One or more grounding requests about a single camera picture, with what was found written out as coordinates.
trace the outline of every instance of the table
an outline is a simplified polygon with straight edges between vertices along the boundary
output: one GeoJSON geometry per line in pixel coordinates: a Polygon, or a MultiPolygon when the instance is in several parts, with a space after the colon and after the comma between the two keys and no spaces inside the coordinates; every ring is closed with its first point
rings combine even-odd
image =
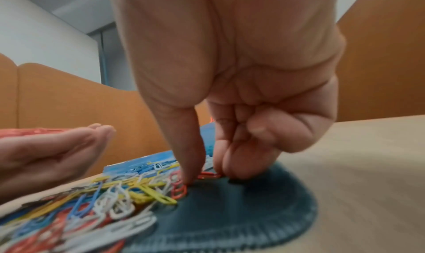
{"type": "Polygon", "coordinates": [[[306,234],[265,253],[425,252],[425,116],[337,123],[308,151],[279,160],[315,194],[319,216],[306,234]]]}

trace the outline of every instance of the hand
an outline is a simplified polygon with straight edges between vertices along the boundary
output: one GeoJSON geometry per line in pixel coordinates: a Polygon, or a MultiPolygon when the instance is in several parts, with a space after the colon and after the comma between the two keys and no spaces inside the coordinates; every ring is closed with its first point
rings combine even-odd
{"type": "Polygon", "coordinates": [[[336,0],[112,0],[138,89],[193,181],[205,161],[194,106],[216,120],[214,168],[247,179],[336,119],[345,41],[336,0]]]}
{"type": "Polygon", "coordinates": [[[0,139],[0,203],[83,176],[113,137],[93,124],[63,133],[0,139]]]}

